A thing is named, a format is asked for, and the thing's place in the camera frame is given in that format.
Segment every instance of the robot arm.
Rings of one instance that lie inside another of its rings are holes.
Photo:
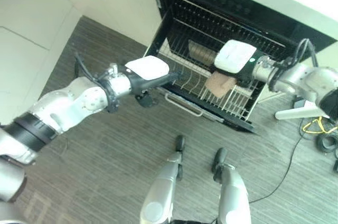
[[[304,53],[310,52],[315,67],[300,64]],[[269,85],[270,91],[281,91],[316,103],[331,119],[338,119],[338,72],[328,67],[317,67],[314,47],[303,39],[294,55],[276,62],[250,44],[230,40],[215,59],[215,67],[224,74],[237,78],[239,84],[252,78]]]
[[[263,56],[253,70],[253,77],[271,85],[278,74],[276,62]],[[281,91],[316,103],[334,121],[338,119],[338,72],[328,67],[308,67],[296,64],[282,73],[273,85],[272,91]]]
[[[2,207],[11,208],[4,202],[13,202],[20,195],[26,182],[22,166],[33,163],[41,148],[91,114],[104,109],[117,111],[119,99],[125,95],[135,95],[143,107],[152,106],[147,90],[179,76],[168,72],[168,65],[153,56],[125,66],[111,64],[99,78],[93,78],[85,69],[86,77],[44,95],[26,113],[0,128],[0,214]],[[25,223],[18,218],[15,221]]]

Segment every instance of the dishwasher door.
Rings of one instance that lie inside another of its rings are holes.
[[[215,70],[214,58],[230,39],[249,43],[273,58],[286,49],[285,45],[223,15],[188,0],[174,0],[144,56],[157,56],[168,63],[171,71],[181,73],[178,80],[161,89],[168,102],[193,116],[253,132],[249,117],[265,85],[263,82],[249,80],[244,87],[236,85],[221,98],[204,86]]]

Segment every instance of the wire rack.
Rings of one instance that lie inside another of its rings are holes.
[[[187,0],[175,0],[172,13],[173,23],[158,57],[168,63],[171,71],[181,72],[182,76],[173,85],[221,113],[247,120],[257,101],[252,93],[261,91],[258,81],[251,82],[248,88],[235,86],[221,98],[204,86],[218,51],[230,39],[252,44],[271,57],[279,57],[285,46]]]

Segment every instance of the dishwasher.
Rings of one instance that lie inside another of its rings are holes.
[[[303,37],[317,51],[335,40],[251,0],[156,0],[162,16],[144,56],[153,55],[181,77],[161,87],[165,99],[196,117],[204,116],[236,130],[254,132],[249,120],[264,83],[238,82],[217,98],[204,86],[215,71],[214,58],[231,40],[255,46],[274,60],[294,52]]]

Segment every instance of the dishwasher handle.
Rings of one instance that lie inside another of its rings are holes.
[[[195,116],[195,117],[201,117],[201,116],[203,115],[203,111],[202,111],[202,110],[199,110],[199,113],[196,113],[196,112],[194,112],[193,110],[190,110],[190,109],[188,109],[187,107],[184,107],[184,106],[182,106],[181,104],[177,103],[177,102],[174,101],[173,99],[170,99],[169,96],[175,98],[175,96],[174,96],[174,95],[171,95],[170,93],[166,93],[166,94],[164,95],[164,98],[165,98],[168,102],[170,102],[171,104],[178,106],[178,108],[181,108],[182,110],[185,110],[186,112],[190,113],[191,115],[193,115],[193,116]]]

